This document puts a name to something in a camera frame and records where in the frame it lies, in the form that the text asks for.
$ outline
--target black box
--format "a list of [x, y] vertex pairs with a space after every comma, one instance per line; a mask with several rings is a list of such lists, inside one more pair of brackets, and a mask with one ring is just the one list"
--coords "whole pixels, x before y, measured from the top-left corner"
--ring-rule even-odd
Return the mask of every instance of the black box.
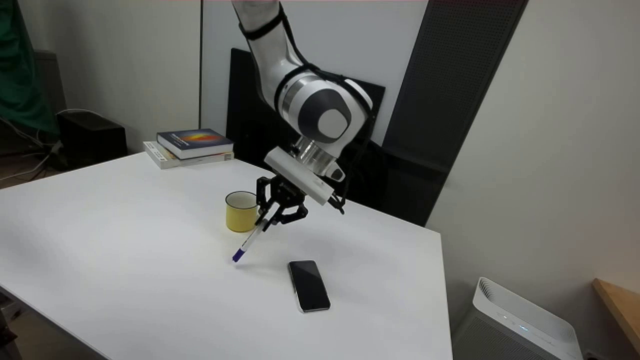
[[71, 168], [127, 156], [124, 127], [89, 111], [58, 114], [60, 140]]

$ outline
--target phone screen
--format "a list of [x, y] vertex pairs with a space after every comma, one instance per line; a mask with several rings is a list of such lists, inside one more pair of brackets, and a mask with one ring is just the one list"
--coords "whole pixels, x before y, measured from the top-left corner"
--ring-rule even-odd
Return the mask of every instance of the phone screen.
[[331, 306], [315, 261], [291, 261], [289, 274], [304, 313], [327, 310]]

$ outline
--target yellow mug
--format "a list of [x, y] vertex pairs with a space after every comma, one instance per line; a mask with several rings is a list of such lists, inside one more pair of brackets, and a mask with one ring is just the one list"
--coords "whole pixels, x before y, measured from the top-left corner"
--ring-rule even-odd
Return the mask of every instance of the yellow mug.
[[227, 203], [227, 227], [231, 231], [244, 233], [255, 227], [258, 204], [252, 192], [232, 192], [225, 198]]

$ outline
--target marker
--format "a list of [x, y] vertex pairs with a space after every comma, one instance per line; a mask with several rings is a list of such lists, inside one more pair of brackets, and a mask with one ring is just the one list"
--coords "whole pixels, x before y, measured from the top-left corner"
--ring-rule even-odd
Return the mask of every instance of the marker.
[[242, 243], [242, 245], [240, 246], [240, 249], [238, 249], [238, 251], [236, 251], [236, 254], [233, 257], [233, 261], [235, 263], [238, 262], [238, 260], [240, 260], [240, 258], [242, 257], [242, 255], [244, 255], [244, 253], [249, 249], [249, 246], [251, 246], [251, 244], [253, 244], [253, 242], [255, 241], [255, 239], [258, 237], [258, 235], [262, 232], [262, 229], [264, 228], [264, 226], [267, 224], [267, 220], [263, 220], [260, 225], [258, 225], [255, 230], [253, 230], [253, 232], [251, 233], [251, 235], [249, 235], [249, 237]]

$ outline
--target book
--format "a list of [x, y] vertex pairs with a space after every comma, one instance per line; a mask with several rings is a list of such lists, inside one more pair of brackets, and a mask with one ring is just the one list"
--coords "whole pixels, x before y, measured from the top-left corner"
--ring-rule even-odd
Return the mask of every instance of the book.
[[234, 143], [211, 129], [167, 131], [157, 142], [180, 159], [221, 154], [234, 150]]
[[199, 156], [191, 159], [178, 159], [169, 150], [165, 149], [157, 142], [143, 142], [145, 151], [149, 157], [156, 163], [159, 168], [184, 167], [196, 164], [217, 163], [219, 161], [228, 161], [234, 158], [233, 152], [223, 152], [221, 154], [213, 154], [207, 156]]

